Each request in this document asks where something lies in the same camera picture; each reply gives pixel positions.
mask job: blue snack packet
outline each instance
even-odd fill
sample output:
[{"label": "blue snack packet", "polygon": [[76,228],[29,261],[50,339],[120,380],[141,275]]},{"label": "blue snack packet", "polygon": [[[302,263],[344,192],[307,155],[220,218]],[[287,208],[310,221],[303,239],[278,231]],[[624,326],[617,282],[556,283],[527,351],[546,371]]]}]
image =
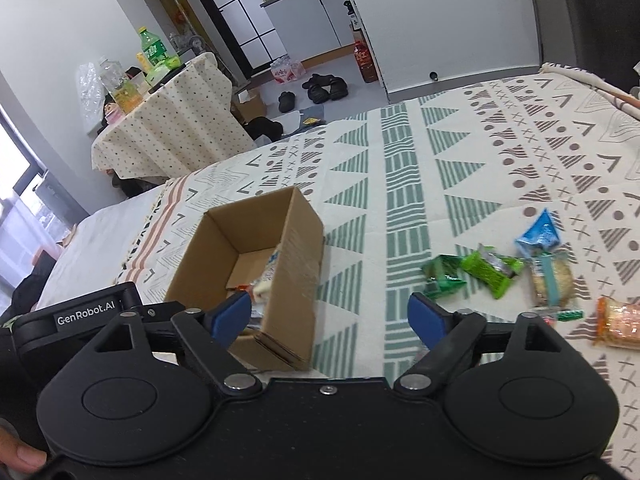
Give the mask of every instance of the blue snack packet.
[{"label": "blue snack packet", "polygon": [[545,209],[530,229],[516,240],[526,258],[549,253],[560,245],[560,237],[549,211]]}]

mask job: pink packaging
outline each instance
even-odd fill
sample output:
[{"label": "pink packaging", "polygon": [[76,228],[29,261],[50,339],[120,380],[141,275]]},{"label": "pink packaging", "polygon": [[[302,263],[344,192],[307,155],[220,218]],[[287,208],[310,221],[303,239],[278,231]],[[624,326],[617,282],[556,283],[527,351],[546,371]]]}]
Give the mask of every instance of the pink packaging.
[{"label": "pink packaging", "polygon": [[289,56],[283,56],[271,63],[271,73],[277,83],[297,81],[306,74],[305,68],[299,61],[292,61]]}]

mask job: black slipper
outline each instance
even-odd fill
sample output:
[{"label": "black slipper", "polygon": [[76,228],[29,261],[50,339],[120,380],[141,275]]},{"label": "black slipper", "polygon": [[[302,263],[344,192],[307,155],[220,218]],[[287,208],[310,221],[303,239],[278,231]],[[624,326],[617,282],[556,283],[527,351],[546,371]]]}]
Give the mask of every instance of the black slipper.
[{"label": "black slipper", "polygon": [[302,88],[309,90],[314,85],[329,86],[333,78],[333,75],[313,74],[309,81],[302,83]]},{"label": "black slipper", "polygon": [[286,114],[296,107],[296,95],[293,92],[283,92],[280,94],[278,102],[280,103],[278,110],[281,114]]},{"label": "black slipper", "polygon": [[309,96],[309,99],[314,102],[315,105],[325,103],[330,98],[329,92],[327,92],[320,85],[313,85],[306,94]]},{"label": "black slipper", "polygon": [[265,135],[271,142],[278,142],[282,138],[284,128],[276,121],[270,121],[266,117],[256,117],[244,125],[244,129],[252,140]]},{"label": "black slipper", "polygon": [[338,99],[347,97],[347,95],[349,95],[349,90],[347,88],[347,83],[345,82],[345,80],[341,77],[332,78],[330,91],[331,101],[337,101]]}]

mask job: open cardboard box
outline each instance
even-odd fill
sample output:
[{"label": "open cardboard box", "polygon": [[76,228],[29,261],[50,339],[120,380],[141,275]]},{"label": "open cardboard box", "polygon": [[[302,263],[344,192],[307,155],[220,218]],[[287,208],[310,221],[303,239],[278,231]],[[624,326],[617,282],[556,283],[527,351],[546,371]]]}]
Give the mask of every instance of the open cardboard box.
[{"label": "open cardboard box", "polygon": [[165,301],[210,310],[259,278],[280,245],[260,330],[245,329],[230,351],[259,370],[306,370],[322,244],[322,222],[297,187],[215,207],[200,221]]},{"label": "open cardboard box", "polygon": [[233,98],[233,102],[246,123],[256,117],[265,117],[267,115],[267,107],[260,96],[259,88],[247,90],[246,93],[240,92]]}]

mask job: mattress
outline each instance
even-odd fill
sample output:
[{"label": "mattress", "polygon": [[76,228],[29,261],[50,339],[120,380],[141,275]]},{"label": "mattress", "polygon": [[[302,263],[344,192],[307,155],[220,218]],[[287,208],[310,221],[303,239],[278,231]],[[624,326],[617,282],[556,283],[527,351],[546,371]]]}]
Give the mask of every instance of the mattress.
[{"label": "mattress", "polygon": [[[599,296],[640,299],[640,123],[618,108],[564,71],[336,121],[168,183],[109,278],[162,301],[203,212],[297,186],[325,232],[311,373],[391,382],[423,351],[406,318],[425,285],[421,265],[479,243],[517,254],[513,240],[548,209],[586,313],[557,330],[616,392],[620,422],[604,459],[634,478],[640,354],[593,343]],[[499,301],[470,278],[440,303],[510,322],[534,295],[528,276]]]},{"label": "mattress", "polygon": [[164,193],[159,186],[85,218],[56,262],[36,309],[114,284],[122,258]]}]

